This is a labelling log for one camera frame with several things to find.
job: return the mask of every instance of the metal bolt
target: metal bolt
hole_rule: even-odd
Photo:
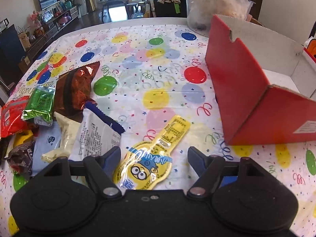
[[[202,187],[193,187],[190,189],[190,193],[192,193],[193,195],[203,195],[205,193],[205,189]]]
[[[107,187],[103,190],[103,193],[108,196],[114,196],[118,194],[118,189],[114,187]]]
[[[159,196],[157,196],[157,195],[151,195],[151,197],[150,197],[152,200],[157,200],[157,199],[159,199]]]
[[[149,201],[150,199],[148,197],[141,197],[142,201]]]

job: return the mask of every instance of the red balloon print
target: red balloon print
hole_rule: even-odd
[[[79,47],[82,47],[84,46],[88,41],[87,40],[81,40],[79,42],[76,43],[76,47],[79,48]]]
[[[53,64],[53,67],[54,67],[54,68],[57,68],[57,67],[63,65],[66,61],[67,61],[67,57],[64,56],[64,57],[62,57],[61,60],[58,61],[56,64]]]
[[[48,65],[45,66],[45,68],[42,69],[42,71],[37,75],[36,80],[39,80],[42,74],[44,74],[48,70]]]
[[[206,81],[205,72],[198,67],[189,67],[184,71],[186,80],[193,84],[202,84]]]

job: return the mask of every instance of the tablecloth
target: tablecloth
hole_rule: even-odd
[[[187,161],[190,146],[230,161],[249,156],[296,195],[299,211],[291,227],[293,232],[314,236],[316,142],[225,145],[219,108],[204,60],[208,38],[193,33],[184,24],[168,24],[167,19],[159,19],[158,25],[148,25],[146,20],[130,20],[123,27],[119,23],[117,27],[103,24],[59,38],[30,67],[9,100],[30,95],[37,85],[54,87],[59,75],[100,61],[91,98],[100,110],[125,128],[120,144],[122,158],[129,147],[152,140],[174,115],[191,122],[190,130],[172,152],[170,175],[155,189],[187,191],[197,180]],[[105,92],[96,83],[113,89]],[[0,236],[6,237],[16,231],[10,199],[25,181],[12,174],[7,162],[1,164],[0,179]]]

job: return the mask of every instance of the red box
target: red box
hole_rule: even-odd
[[[302,45],[215,15],[205,61],[226,144],[316,140],[316,63]]]

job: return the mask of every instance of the light blue snack package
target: light blue snack package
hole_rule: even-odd
[[[41,160],[42,154],[59,148],[61,140],[61,129],[56,121],[53,122],[51,127],[39,127],[39,134],[34,147],[32,176],[35,176],[49,164]]]

